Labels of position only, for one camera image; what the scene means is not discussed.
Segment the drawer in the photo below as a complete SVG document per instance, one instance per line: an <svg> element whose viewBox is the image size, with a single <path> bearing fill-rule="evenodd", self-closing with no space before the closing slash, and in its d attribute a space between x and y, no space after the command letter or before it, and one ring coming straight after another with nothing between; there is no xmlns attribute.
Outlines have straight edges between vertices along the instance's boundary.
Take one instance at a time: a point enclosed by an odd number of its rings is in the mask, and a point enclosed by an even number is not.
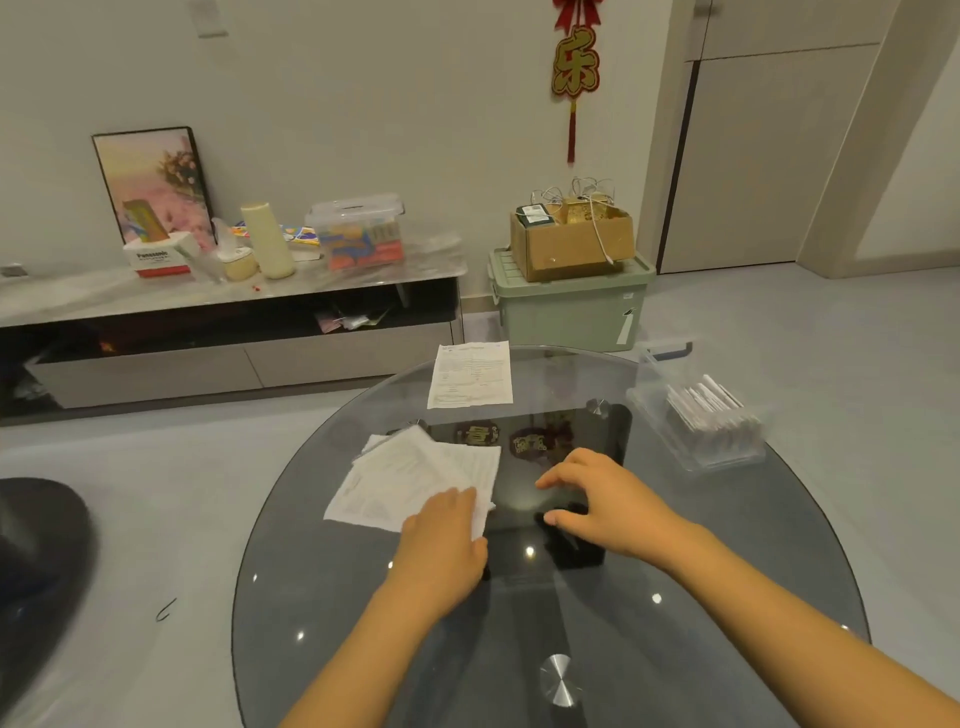
<svg viewBox="0 0 960 728"><path fill-rule="evenodd" d="M453 343L449 322L303 336L245 345L265 387L403 372Z"/></svg>
<svg viewBox="0 0 960 728"><path fill-rule="evenodd" d="M28 362L61 407L95 407L262 389L241 345Z"/></svg>

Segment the red chinese knot ornament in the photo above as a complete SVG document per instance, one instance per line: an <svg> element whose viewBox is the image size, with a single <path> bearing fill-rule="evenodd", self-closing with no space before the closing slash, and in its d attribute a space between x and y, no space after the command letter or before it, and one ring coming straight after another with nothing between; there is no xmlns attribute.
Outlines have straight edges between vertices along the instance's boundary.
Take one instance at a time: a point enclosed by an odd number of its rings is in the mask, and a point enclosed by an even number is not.
<svg viewBox="0 0 960 728"><path fill-rule="evenodd" d="M555 30L562 29L566 37L557 44L553 60L552 90L557 96L570 98L569 137L566 144L566 163L576 161L577 98L584 91L600 87L600 54L593 45L597 34L594 25L600 25L597 4L603 0L553 0L560 8Z"/></svg>

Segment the storage box lid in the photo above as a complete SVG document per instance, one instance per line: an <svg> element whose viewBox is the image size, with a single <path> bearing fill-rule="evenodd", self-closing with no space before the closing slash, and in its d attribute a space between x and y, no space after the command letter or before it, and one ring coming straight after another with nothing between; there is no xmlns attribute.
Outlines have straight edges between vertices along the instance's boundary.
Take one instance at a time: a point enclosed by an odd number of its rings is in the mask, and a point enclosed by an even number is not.
<svg viewBox="0 0 960 728"><path fill-rule="evenodd" d="M396 194L355 197L352 200L334 200L316 203L306 213L308 228L333 228L337 225L362 224L402 215L403 201Z"/></svg>
<svg viewBox="0 0 960 728"><path fill-rule="evenodd" d="M657 276L654 269L639 255L623 261L623 270L606 276L581 279L547 280L531 283L516 267L514 257L506 248L490 253L490 278L493 292L503 299L520 296L555 295L578 291L597 291L604 288L632 288L645 285Z"/></svg>

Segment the framed painting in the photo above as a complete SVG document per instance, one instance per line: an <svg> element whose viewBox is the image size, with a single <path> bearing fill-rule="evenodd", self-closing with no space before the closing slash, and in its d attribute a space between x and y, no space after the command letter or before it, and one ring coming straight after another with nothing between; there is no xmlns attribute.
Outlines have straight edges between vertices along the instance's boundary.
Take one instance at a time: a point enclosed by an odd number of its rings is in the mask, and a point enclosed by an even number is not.
<svg viewBox="0 0 960 728"><path fill-rule="evenodd" d="M216 246L213 211L190 127L93 135L100 171L124 243L190 231Z"/></svg>

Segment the paper document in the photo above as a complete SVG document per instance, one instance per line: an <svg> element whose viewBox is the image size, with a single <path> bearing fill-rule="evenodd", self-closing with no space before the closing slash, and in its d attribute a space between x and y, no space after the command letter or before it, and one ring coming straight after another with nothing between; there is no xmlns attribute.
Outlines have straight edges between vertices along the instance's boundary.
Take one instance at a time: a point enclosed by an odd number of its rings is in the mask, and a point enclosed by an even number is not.
<svg viewBox="0 0 960 728"><path fill-rule="evenodd" d="M510 342L441 346L433 365L426 408L513 404Z"/></svg>
<svg viewBox="0 0 960 728"><path fill-rule="evenodd" d="M373 435L324 518L399 532L431 496L473 486L477 500L471 531L477 539L487 525L499 465L500 448L435 443L417 426L390 438Z"/></svg>

